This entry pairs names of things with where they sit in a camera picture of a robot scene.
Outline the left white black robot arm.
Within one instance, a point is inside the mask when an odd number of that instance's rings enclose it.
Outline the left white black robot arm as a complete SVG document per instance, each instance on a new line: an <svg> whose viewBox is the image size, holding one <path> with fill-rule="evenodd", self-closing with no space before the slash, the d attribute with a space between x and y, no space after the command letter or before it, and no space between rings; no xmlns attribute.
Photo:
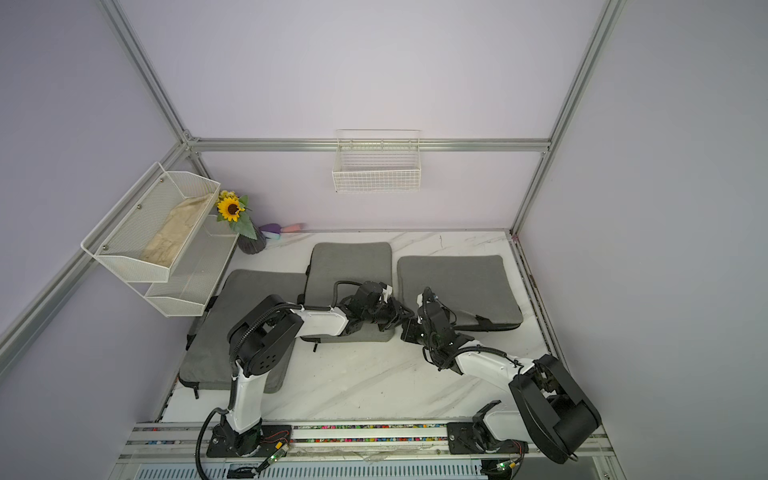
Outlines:
<svg viewBox="0 0 768 480"><path fill-rule="evenodd" d="M208 477L204 458L260 458L261 464L251 469L255 478L287 454L291 428L263 424L262 398L269 373L297 338L343 337L364 324L388 331L414 317L413 310L395 298L392 287L381 282L337 281L328 306L267 296L228 333L228 405L214 408L199 431L194 450L198 476Z"/></svg>

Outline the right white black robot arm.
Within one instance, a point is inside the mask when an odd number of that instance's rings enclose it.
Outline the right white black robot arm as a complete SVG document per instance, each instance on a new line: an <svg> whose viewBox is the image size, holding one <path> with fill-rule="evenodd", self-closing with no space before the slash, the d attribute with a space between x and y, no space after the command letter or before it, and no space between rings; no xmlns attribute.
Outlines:
<svg viewBox="0 0 768 480"><path fill-rule="evenodd" d="M406 309L401 339L417 344L427 363L480 379L511 394L515 409L494 412L492 400L470 422L451 423L449 443L472 453L511 453L519 459L535 446L546 458L564 464L602 425L597 408L557 357L523 358L482 344L454 325L453 311L430 289Z"/></svg>

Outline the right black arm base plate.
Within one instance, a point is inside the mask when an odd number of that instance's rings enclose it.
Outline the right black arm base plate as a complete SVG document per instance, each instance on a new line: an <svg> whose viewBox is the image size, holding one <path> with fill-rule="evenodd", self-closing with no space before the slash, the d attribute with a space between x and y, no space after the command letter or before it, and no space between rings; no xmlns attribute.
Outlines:
<svg viewBox="0 0 768 480"><path fill-rule="evenodd" d="M446 424L448 450L451 455L512 454L525 455L528 444L517 440L497 440L490 431L473 422Z"/></svg>

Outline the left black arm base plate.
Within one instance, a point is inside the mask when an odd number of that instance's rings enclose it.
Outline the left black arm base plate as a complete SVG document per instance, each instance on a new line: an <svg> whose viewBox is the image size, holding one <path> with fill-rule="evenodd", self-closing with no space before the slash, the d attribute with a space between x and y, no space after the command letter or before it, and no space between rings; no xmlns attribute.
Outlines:
<svg viewBox="0 0 768 480"><path fill-rule="evenodd" d="M223 418L213 427L206 457L266 458L277 451L278 443L290 443L291 431L290 425L264 425L259 422L251 429L237 433L228 420Z"/></svg>

